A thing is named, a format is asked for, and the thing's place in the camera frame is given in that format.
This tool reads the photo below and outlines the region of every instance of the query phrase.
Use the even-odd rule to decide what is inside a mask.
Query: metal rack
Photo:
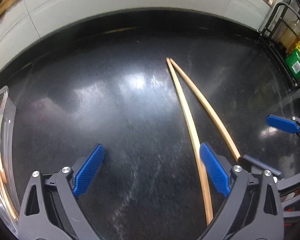
[[[272,40],[272,37],[274,35],[274,33],[276,32],[276,30],[278,29],[280,23],[284,23],[284,25],[290,29],[290,31],[292,31],[292,33],[295,35],[295,37],[300,41],[300,37],[299,35],[296,34],[296,32],[289,26],[289,24],[283,19],[286,12],[289,10],[291,10],[296,16],[297,18],[300,20],[300,15],[290,6],[292,0],[289,0],[288,3],[284,3],[284,2],[279,2],[275,5],[274,10],[272,11],[272,14],[268,20],[268,22],[266,23],[265,27],[263,28],[262,32],[261,32],[261,36],[263,37],[264,42],[269,46],[270,51],[272,52],[272,54],[276,57],[276,59],[279,61],[279,65],[280,67],[282,67],[282,70],[284,71],[284,73],[286,74],[289,82],[291,83],[292,87],[294,88],[299,88],[300,87],[300,78],[296,79],[290,69],[288,68],[285,59],[284,59],[284,55],[282,55],[278,49],[278,45],[275,41]],[[284,7],[283,11],[278,19],[278,21],[276,22],[276,24],[274,25],[273,29],[269,29],[269,26],[271,25],[271,23],[274,20],[274,17],[276,16],[278,9],[280,7]]]

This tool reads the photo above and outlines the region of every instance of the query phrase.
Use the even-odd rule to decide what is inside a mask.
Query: barcode
[[[300,71],[300,63],[296,61],[295,64],[292,65],[293,71],[297,74]]]

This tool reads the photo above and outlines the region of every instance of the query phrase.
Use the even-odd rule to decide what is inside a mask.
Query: metal screw head
[[[241,167],[241,166],[239,166],[239,165],[235,165],[235,166],[233,166],[233,169],[234,169],[234,171],[236,171],[236,172],[240,172],[240,171],[242,171],[242,167]]]
[[[70,171],[70,167],[66,166],[62,168],[62,173],[68,173]]]
[[[32,173],[32,177],[36,178],[36,177],[39,176],[39,174],[40,174],[39,171],[34,171],[34,172]]]
[[[265,170],[265,175],[268,177],[271,176],[271,171]]]

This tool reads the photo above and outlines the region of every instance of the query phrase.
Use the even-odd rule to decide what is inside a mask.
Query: glossy black surface
[[[205,95],[242,155],[285,177],[300,172],[300,138],[265,122],[269,114],[296,115],[300,90],[290,92],[254,40],[141,27],[65,46],[42,51],[5,83],[17,107],[12,151],[20,200],[34,170],[58,172],[101,143],[104,163],[80,197],[96,230],[105,239],[197,239],[206,228],[202,193],[167,56]],[[209,115],[180,82],[199,139],[234,164]],[[217,212],[223,196],[210,189]]]

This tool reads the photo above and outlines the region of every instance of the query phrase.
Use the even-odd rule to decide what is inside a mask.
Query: white wall
[[[47,34],[78,20],[130,8],[182,8],[260,29],[271,8],[262,0],[19,0],[0,19],[0,71]]]

